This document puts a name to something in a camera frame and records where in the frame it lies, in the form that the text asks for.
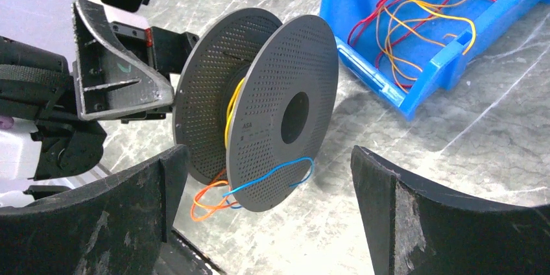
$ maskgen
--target gray marble surface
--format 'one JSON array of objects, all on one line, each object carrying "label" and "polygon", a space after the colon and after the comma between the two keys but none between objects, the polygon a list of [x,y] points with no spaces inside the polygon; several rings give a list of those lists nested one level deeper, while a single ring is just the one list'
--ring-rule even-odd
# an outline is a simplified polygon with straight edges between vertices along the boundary
[{"label": "gray marble surface", "polygon": [[[317,14],[319,4],[154,0],[143,14],[153,25],[202,34],[238,8],[266,8],[284,22]],[[190,178],[175,226],[229,274],[372,274],[349,167],[354,145],[465,193],[524,206],[547,203],[549,18],[550,6],[536,6],[470,64],[454,90],[425,101],[410,123],[341,66],[331,126],[306,185],[272,211],[219,211],[195,223],[189,208],[203,185]],[[109,136],[102,163],[113,171],[173,145],[171,118],[103,125]]]}]

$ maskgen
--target tabletop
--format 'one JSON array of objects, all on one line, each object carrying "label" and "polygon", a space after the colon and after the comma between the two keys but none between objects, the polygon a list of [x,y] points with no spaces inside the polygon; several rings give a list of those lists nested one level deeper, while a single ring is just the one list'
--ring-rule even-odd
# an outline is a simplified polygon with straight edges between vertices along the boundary
[{"label": "tabletop", "polygon": [[[286,22],[318,14],[319,5],[153,0],[142,14],[151,25],[201,35],[239,8],[264,8]],[[204,186],[189,177],[174,226],[229,274],[371,274],[350,172],[354,145],[467,194],[522,206],[548,203],[549,18],[550,6],[534,7],[469,64],[456,88],[428,98],[411,122],[340,66],[333,117],[308,183],[270,211],[227,209],[193,222],[192,197]],[[171,117],[102,125],[109,133],[102,164],[112,171],[173,146]],[[217,201],[209,195],[208,202]]]}]

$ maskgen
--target robotic hand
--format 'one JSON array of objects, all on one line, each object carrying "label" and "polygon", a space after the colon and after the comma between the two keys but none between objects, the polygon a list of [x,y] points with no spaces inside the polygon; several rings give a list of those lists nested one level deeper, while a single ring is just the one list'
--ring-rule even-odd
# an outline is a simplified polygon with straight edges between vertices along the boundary
[{"label": "robotic hand", "polygon": [[[98,121],[165,119],[171,73],[181,73],[198,36],[150,27],[136,14],[150,0],[76,0],[77,60],[0,36],[0,180],[65,178],[103,155]],[[59,187],[41,187],[55,194]],[[34,201],[0,194],[1,206]]]}]

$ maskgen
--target spool center hole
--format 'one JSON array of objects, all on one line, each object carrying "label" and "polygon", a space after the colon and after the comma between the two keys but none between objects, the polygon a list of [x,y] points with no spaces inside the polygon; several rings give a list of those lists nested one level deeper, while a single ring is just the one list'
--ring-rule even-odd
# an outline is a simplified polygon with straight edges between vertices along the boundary
[{"label": "spool center hole", "polygon": [[281,137],[286,144],[296,141],[304,129],[309,114],[309,98],[305,92],[297,93],[289,102],[281,123]]}]

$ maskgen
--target perforated disc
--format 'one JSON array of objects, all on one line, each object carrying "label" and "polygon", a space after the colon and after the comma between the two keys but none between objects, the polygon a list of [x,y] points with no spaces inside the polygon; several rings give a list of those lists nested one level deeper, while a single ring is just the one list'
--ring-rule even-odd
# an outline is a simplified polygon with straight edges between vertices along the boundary
[{"label": "perforated disc", "polygon": [[[338,54],[328,24],[300,16],[284,24],[252,62],[235,106],[228,146],[232,188],[282,163],[315,158],[326,135],[338,84]],[[235,192],[250,211],[282,202],[308,172],[308,161],[283,167]]]},{"label": "perforated disc", "polygon": [[189,173],[199,182],[209,184],[226,166],[224,96],[280,26],[266,10],[238,10],[214,24],[189,55],[176,91],[173,132],[176,144],[189,147]]}]

